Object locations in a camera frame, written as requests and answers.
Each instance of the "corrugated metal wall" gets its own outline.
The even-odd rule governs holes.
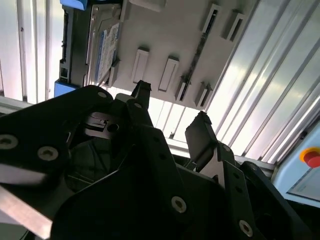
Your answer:
[[[218,139],[236,155],[276,163],[319,114],[319,2],[259,2],[207,109]],[[62,56],[59,1],[1,3],[0,91],[32,104],[53,97]],[[149,112],[168,144],[188,155],[185,129],[198,111],[152,98]]]
[[[0,91],[35,104],[54,95],[62,57],[59,0],[1,0]]]
[[[319,46],[319,0],[260,2],[208,108],[235,154],[275,163],[319,112]]]

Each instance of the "emergency stop button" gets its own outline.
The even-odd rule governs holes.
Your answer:
[[[310,168],[320,167],[320,148],[310,147],[300,153],[300,160]]]

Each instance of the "blue bracket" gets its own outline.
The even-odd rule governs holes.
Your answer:
[[[74,9],[86,10],[88,0],[60,0],[60,3]]]
[[[67,94],[76,90],[78,87],[71,86],[66,83],[60,82],[59,80],[54,82],[54,97],[58,97],[63,94]]]

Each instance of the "hard drive label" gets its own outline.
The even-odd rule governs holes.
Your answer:
[[[108,35],[104,30],[100,35],[99,54],[95,72],[95,82],[100,83],[111,68],[118,40],[119,23],[113,25]]]

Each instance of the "white label sticker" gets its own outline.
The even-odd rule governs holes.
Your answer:
[[[117,46],[119,23],[113,25],[110,29],[109,35],[107,35],[107,30],[103,31],[103,40],[101,46],[101,52],[99,53],[98,60],[98,74],[96,81],[98,83],[105,77],[109,69],[111,68],[114,53]]]

